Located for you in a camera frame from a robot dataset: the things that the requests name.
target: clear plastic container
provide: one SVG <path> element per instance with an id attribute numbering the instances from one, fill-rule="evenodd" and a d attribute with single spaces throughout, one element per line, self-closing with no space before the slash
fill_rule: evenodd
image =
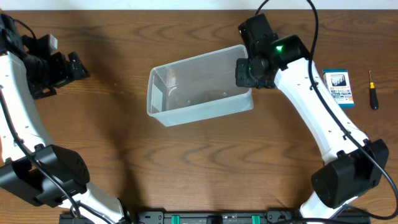
<path id="1" fill-rule="evenodd" d="M 253 109 L 251 88 L 235 84 L 236 60 L 247 57 L 236 45 L 153 68 L 148 115 L 173 126 Z"/>

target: product package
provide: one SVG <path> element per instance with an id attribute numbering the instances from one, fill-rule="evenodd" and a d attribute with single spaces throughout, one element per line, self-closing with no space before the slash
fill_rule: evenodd
<path id="1" fill-rule="evenodd" d="M 354 99 L 347 70 L 342 68 L 323 69 L 322 72 L 326 87 L 340 107 L 352 108 Z"/>

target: small box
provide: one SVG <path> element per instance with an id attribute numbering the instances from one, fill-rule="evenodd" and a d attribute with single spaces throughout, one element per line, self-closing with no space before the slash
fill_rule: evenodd
<path id="1" fill-rule="evenodd" d="M 148 115 L 173 126 L 253 109 L 251 88 L 235 84 L 236 60 L 247 57 L 236 45 L 153 68 Z"/>
<path id="2" fill-rule="evenodd" d="M 323 69 L 322 72 L 326 87 L 340 107 L 352 108 L 354 106 L 354 99 L 347 70 L 342 68 Z"/>

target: small screwdriver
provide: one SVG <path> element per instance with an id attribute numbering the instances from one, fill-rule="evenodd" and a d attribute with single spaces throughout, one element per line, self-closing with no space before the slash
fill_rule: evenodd
<path id="1" fill-rule="evenodd" d="M 370 79 L 370 89 L 369 94 L 371 95 L 371 108 L 374 110 L 379 109 L 379 101 L 377 100 L 376 89 L 374 88 L 374 83 L 372 82 L 372 71 L 369 70 Z"/>

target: wood grain surface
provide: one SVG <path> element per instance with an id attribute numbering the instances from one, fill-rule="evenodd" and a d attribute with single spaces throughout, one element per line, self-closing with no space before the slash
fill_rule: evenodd
<path id="1" fill-rule="evenodd" d="M 7 13 L 38 37 L 56 36 L 59 50 L 78 52 L 90 70 L 91 78 L 35 104 L 55 142 L 78 152 L 91 181 L 131 210 L 299 208 L 310 196 L 310 177 L 323 162 L 310 131 L 278 90 L 254 90 L 251 111 L 170 128 L 146 113 L 153 67 L 241 44 L 237 26 L 253 11 Z M 310 11 L 267 16 L 280 37 L 297 34 L 310 47 Z M 387 143 L 386 169 L 398 181 L 398 13 L 320 11 L 319 16 L 318 71 L 349 71 L 355 107 L 345 112 L 371 140 Z M 369 105 L 369 69 L 378 111 Z M 385 180 L 354 204 L 382 215 L 395 206 Z M 58 223 L 63 211 L 33 207 L 0 190 L 1 223 Z"/>

